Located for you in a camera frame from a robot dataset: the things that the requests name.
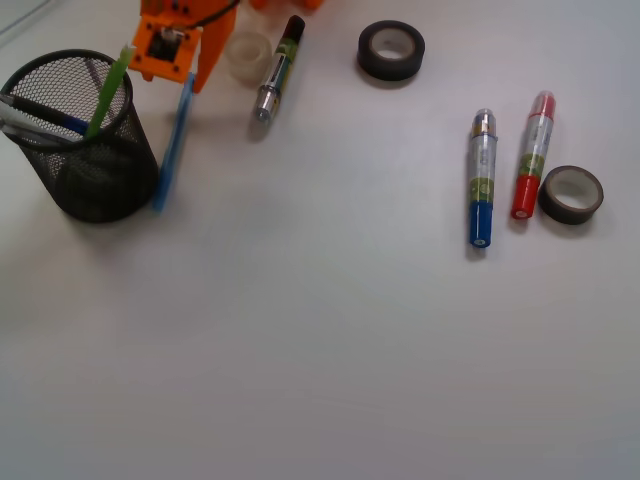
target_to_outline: blue pen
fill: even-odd
[[[491,245],[497,146],[496,117],[488,108],[479,110],[469,146],[469,243],[476,248]]]
[[[46,105],[34,102],[33,100],[16,97],[15,95],[0,94],[0,101],[17,110],[22,110],[29,115],[41,118],[49,123],[53,123],[54,125],[64,127],[72,132],[79,133],[80,135],[84,135],[87,128],[89,128],[89,122],[67,115],[60,110],[47,107]]]
[[[171,132],[171,139],[169,140],[167,150],[164,152],[162,167],[160,167],[158,187],[156,188],[152,202],[153,209],[156,212],[161,212],[164,209],[167,196],[169,195],[169,188],[171,187],[171,182],[173,180],[176,163],[182,153],[184,138],[187,131],[187,116],[189,115],[191,100],[193,99],[194,82],[195,76],[193,73],[190,73],[184,84],[184,88],[182,89],[180,103],[178,104],[178,111],[176,112],[176,120],[173,124],[173,131]]]

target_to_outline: blue cap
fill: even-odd
[[[476,248],[491,245],[493,203],[471,202],[469,207],[469,243]]]

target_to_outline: clear tape roll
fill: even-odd
[[[234,33],[224,50],[231,75],[238,81],[258,85],[271,65],[271,42],[256,32]]]

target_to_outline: red cap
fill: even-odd
[[[529,118],[543,115],[553,120],[556,113],[556,99],[551,92],[540,92],[533,102]]]
[[[533,217],[536,199],[540,188],[540,179],[534,175],[522,175],[516,183],[516,195],[513,198],[511,216],[516,220]]]

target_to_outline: green pen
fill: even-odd
[[[98,106],[96,107],[96,111],[94,112],[91,121],[89,122],[89,128],[87,128],[87,133],[85,133],[84,138],[95,137],[100,131],[100,126],[109,111],[113,97],[122,83],[122,79],[127,72],[131,59],[133,59],[134,53],[135,48],[125,45],[120,51],[120,58],[111,65],[107,78],[102,86],[102,90],[100,90],[100,94],[98,96]]]

